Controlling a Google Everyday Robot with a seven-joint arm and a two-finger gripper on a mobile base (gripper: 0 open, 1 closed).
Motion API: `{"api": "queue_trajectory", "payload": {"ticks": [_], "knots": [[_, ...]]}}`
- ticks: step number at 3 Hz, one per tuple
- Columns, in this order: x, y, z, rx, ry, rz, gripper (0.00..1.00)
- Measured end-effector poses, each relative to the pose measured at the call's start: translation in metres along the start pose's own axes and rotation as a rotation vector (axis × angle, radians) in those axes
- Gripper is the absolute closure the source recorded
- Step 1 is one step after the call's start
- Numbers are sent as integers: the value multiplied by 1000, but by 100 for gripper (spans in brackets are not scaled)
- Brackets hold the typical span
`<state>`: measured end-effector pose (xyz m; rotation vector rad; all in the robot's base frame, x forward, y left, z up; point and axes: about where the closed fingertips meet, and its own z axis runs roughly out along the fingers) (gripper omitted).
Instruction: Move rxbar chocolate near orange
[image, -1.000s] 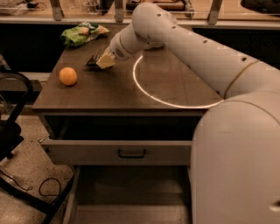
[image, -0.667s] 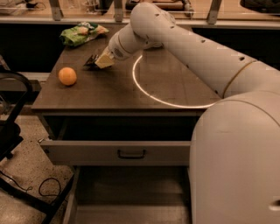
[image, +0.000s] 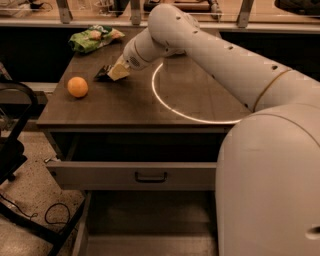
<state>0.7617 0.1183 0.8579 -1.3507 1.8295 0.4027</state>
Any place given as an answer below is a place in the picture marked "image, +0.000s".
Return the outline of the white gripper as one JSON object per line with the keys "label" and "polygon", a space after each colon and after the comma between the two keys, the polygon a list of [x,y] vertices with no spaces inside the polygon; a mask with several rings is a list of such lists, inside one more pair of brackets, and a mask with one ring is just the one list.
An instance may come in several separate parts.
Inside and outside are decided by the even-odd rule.
{"label": "white gripper", "polygon": [[134,70],[142,70],[148,66],[146,59],[146,47],[137,37],[131,39],[123,50],[123,56],[108,66],[107,75],[117,81],[130,75],[130,67]]}

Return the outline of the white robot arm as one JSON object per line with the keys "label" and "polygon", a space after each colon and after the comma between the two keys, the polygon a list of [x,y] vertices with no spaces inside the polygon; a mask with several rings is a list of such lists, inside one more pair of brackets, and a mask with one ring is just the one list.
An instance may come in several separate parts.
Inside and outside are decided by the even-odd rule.
{"label": "white robot arm", "polygon": [[170,4],[124,48],[118,80],[185,53],[250,110],[225,137],[216,168],[220,256],[320,256],[320,84],[202,31]]}

